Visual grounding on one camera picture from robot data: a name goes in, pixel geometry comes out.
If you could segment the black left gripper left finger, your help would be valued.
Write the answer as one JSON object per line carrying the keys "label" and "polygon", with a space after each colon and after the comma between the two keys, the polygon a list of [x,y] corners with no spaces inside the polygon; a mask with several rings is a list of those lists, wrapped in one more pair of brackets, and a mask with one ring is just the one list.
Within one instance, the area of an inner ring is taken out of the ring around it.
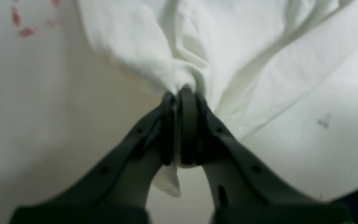
{"label": "black left gripper left finger", "polygon": [[149,224],[151,182],[173,156],[175,97],[141,118],[84,177],[44,203],[19,207],[11,224]]}

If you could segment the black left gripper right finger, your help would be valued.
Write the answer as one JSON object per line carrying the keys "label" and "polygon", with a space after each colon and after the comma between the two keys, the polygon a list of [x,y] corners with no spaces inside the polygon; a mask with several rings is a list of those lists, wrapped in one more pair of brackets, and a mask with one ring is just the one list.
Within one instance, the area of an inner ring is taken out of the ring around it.
{"label": "black left gripper right finger", "polygon": [[230,133],[203,96],[179,92],[181,162],[202,166],[215,211],[212,224],[350,224],[342,204],[295,190]]}

